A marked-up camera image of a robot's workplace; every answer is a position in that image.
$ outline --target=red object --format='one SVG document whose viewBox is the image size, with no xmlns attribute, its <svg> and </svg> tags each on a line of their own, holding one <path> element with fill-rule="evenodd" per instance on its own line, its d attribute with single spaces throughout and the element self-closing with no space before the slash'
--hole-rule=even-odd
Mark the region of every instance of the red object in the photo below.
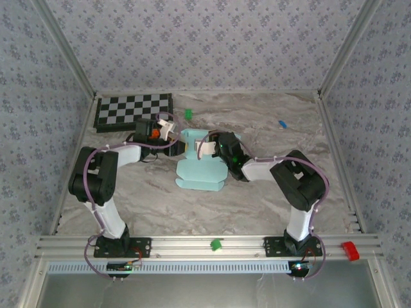
<svg viewBox="0 0 411 308">
<path fill-rule="evenodd" d="M 358 250 L 353 242 L 345 242 L 342 243 L 341 246 L 350 261 L 355 261 L 360 258 L 360 254 L 358 253 Z"/>
</svg>

